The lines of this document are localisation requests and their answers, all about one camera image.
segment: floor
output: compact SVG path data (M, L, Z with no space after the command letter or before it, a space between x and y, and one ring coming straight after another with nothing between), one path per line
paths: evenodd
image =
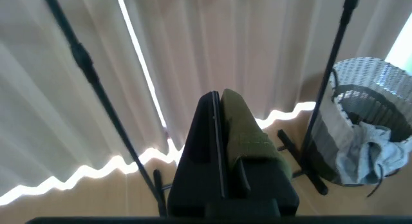
M265 129L277 146L278 129L284 129L290 138L302 142L310 112L302 112L293 120L277 120ZM293 169L298 169L292 156L283 151ZM159 169L164 183L171 183L175 163L151 160L146 164L149 172ZM298 215L354 215L391 214L411 215L412 165L396 176L384 180L376 193L366 198L373 186L340 187L326 182L329 194L318 194L306 176L292 180L300 197ZM139 173L123 174L113 171L105 178L83 178L69 191L52 190L40 196L24 196L0 207L0 223L24 223L37 216L157 216L157 204Z

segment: two-tone woven basket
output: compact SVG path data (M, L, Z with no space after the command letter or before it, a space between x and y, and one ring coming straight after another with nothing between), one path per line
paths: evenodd
M354 141L354 124L386 126L392 130L391 142L411 141L412 77L371 57L340 61L333 68L308 153L320 176L341 184L336 155Z

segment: green cloth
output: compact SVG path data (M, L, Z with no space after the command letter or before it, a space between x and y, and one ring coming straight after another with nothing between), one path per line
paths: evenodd
M232 169L240 158L276 159L286 177L292 178L292 170L255 121L242 96L225 89L221 97L225 114L225 126L229 127L227 158Z

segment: vertical blind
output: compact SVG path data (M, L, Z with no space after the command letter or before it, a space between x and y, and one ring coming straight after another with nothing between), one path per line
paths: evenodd
M169 137L181 148L210 90L241 93L263 119L314 100L343 1L59 0L140 154L167 154ZM360 0L339 60L384 59L411 11ZM0 0L0 25L0 196L115 155L130 163L45 2Z

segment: curtain fold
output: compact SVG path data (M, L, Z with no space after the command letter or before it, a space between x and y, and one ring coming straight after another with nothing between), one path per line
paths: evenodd
M139 154L180 149L198 99L239 92L256 118L313 101L344 0L59 0ZM339 60L384 59L412 0L360 0ZM0 0L0 194L131 158L43 0ZM167 130L130 35L136 35Z

